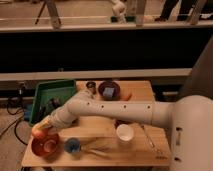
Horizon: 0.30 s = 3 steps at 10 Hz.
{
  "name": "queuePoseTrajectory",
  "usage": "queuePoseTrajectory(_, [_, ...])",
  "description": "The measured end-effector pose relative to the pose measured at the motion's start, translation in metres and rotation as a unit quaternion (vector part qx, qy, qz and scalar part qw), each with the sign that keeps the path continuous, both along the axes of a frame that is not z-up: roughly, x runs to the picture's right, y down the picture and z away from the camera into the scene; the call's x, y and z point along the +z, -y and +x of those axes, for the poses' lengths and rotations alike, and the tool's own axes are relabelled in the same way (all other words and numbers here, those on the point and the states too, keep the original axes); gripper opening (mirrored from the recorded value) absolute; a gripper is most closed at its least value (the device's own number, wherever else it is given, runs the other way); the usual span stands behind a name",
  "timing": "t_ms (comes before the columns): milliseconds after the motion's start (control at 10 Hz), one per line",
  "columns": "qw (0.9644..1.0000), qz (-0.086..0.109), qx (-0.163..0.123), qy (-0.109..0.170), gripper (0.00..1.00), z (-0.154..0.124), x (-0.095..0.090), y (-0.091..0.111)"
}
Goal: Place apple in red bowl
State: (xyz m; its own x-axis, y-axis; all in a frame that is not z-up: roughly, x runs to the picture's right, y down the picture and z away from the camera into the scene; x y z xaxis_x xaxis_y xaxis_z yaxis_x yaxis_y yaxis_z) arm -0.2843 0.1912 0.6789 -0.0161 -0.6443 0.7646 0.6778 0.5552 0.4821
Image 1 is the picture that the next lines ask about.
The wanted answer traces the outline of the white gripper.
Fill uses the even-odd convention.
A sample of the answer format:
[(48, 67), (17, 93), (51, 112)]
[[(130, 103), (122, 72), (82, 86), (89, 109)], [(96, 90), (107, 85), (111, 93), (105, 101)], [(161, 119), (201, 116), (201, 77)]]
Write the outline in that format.
[(39, 130), (53, 130), (53, 131), (56, 131), (58, 130), (58, 127), (55, 127), (53, 124), (52, 124), (52, 121), (51, 121), (51, 117), (50, 116), (46, 116), (45, 118), (43, 118), (39, 123), (38, 123), (38, 126), (37, 128)]

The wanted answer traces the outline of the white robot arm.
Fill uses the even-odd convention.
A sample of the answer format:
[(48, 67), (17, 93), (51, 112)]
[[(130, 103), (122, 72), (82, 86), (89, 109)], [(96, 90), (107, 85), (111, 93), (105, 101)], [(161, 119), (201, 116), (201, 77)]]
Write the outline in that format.
[(213, 36), (175, 102), (100, 101), (83, 89), (41, 121), (58, 132), (81, 116), (100, 116), (171, 130), (170, 171), (213, 171)]

